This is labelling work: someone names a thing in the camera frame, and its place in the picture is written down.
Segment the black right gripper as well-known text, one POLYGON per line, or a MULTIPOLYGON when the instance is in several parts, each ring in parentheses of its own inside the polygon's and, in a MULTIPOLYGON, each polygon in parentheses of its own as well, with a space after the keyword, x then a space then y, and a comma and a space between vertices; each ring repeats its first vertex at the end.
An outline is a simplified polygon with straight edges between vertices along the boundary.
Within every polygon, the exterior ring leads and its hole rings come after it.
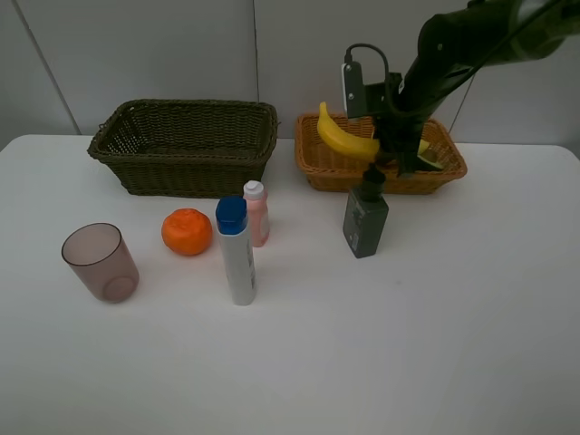
POLYGON ((430 109, 399 111, 391 107, 372 110, 373 137, 380 142, 374 164, 381 169, 398 166, 398 176, 416 171, 418 148, 430 109))

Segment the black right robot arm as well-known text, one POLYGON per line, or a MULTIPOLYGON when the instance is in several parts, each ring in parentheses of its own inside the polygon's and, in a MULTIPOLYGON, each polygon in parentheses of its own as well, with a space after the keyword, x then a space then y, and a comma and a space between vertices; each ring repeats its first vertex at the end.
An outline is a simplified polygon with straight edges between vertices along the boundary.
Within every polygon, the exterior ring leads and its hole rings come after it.
POLYGON ((387 105, 373 118, 376 162, 416 171, 423 126, 448 96, 482 68, 545 59, 578 32, 576 1, 470 1, 435 14, 420 30, 410 69, 385 75, 387 105))

